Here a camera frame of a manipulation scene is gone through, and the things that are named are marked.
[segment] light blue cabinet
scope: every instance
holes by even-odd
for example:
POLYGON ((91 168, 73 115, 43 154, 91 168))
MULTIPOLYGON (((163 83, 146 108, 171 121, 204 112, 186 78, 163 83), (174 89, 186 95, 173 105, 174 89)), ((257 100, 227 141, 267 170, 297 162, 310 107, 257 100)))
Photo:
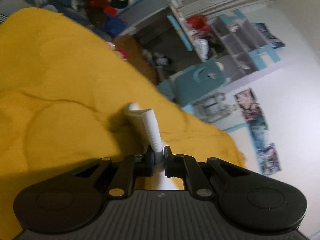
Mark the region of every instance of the light blue cabinet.
POLYGON ((270 57, 270 60, 272 62, 280 61, 280 57, 270 44, 263 46, 260 49, 251 51, 248 54, 258 70, 262 70, 268 66, 267 63, 263 60, 263 55, 267 55, 268 57, 270 57))
POLYGON ((230 25, 236 20, 243 20, 247 17, 240 10, 233 10, 231 15, 221 14, 219 18, 223 21, 225 25, 230 25))
POLYGON ((176 102, 184 107, 196 103, 224 85, 226 78, 215 60, 188 68, 175 79, 176 102))

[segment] white wall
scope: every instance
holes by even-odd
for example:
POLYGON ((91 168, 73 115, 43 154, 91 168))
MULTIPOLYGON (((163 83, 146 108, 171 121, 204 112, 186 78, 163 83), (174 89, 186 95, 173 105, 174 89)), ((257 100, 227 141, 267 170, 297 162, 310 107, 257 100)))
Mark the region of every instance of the white wall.
POLYGON ((250 171, 260 173, 255 149, 252 144, 251 135, 247 127, 232 131, 229 135, 233 138, 240 152, 245 155, 245 165, 250 171))
POLYGON ((276 0, 320 58, 320 0, 276 0))
MULTIPOLYGON (((227 97, 253 89, 279 153, 282 171, 272 177, 297 187, 307 197, 308 211, 300 230, 310 237, 320 229, 320 65, 279 9, 261 8, 246 15, 252 22, 266 23, 287 44, 278 54, 288 64, 227 97)), ((243 134, 232 136, 255 169, 252 151, 243 145, 248 140, 239 137, 243 134)))

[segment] anime poster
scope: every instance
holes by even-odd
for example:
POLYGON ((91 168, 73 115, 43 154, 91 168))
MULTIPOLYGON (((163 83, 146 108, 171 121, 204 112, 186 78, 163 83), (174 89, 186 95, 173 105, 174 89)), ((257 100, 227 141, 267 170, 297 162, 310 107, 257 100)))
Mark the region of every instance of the anime poster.
POLYGON ((276 36, 272 35, 264 23, 253 23, 261 34, 269 41, 273 49, 284 48, 286 45, 276 36))
POLYGON ((269 136, 269 127, 252 89, 246 89, 235 95, 241 114, 252 135, 261 173, 272 175, 281 170, 278 153, 269 136))

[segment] teal storage box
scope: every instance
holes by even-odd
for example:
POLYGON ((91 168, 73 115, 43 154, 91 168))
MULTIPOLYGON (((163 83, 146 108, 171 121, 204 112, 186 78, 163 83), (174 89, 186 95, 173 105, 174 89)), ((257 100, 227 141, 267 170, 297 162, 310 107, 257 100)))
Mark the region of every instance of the teal storage box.
POLYGON ((221 14, 219 18, 225 25, 233 24, 236 20, 243 20, 247 17, 240 10, 233 10, 230 14, 221 14))
POLYGON ((159 85, 157 85, 158 91, 168 98, 171 102, 174 101, 175 95, 172 89, 171 81, 166 79, 162 81, 159 85))
POLYGON ((263 46, 248 53, 251 60, 254 62, 258 70, 266 68, 272 63, 280 61, 280 57, 274 51, 270 44, 263 46))

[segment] blue clothing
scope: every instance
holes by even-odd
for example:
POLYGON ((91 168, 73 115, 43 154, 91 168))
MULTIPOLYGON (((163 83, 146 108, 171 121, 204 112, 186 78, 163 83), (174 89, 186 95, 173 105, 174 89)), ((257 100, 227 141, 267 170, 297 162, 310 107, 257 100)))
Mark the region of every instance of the blue clothing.
POLYGON ((112 15, 110 15, 108 13, 106 13, 106 16, 107 16, 107 22, 102 27, 100 27, 100 30, 105 33, 108 33, 112 38, 115 38, 127 26, 118 17, 113 17, 112 15))
POLYGON ((103 38, 105 41, 112 41, 112 38, 103 30, 98 30, 95 27, 88 27, 88 25, 90 25, 90 22, 87 18, 84 18, 76 13, 73 13, 71 11, 69 11, 68 9, 64 8, 63 6, 59 5, 59 3, 56 2, 52 2, 50 3, 53 6, 55 6, 57 8, 57 10, 62 13, 64 16, 74 20, 75 22, 81 24, 82 26, 88 28, 89 30, 91 30, 92 32, 94 32, 95 34, 97 34, 98 36, 100 36, 101 38, 103 38))

